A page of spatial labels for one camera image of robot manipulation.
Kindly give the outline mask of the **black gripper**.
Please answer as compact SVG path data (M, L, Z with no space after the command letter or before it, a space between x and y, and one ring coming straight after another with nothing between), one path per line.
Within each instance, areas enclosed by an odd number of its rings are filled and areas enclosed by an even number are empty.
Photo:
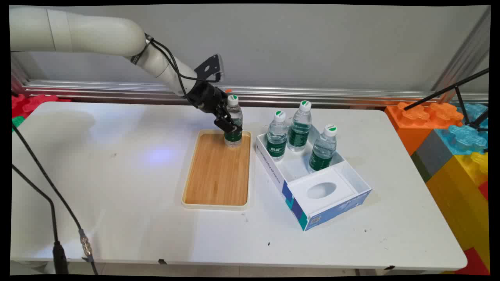
M209 82L196 82L187 99L202 112L214 114L214 124L225 133L242 131L227 110L227 93Z

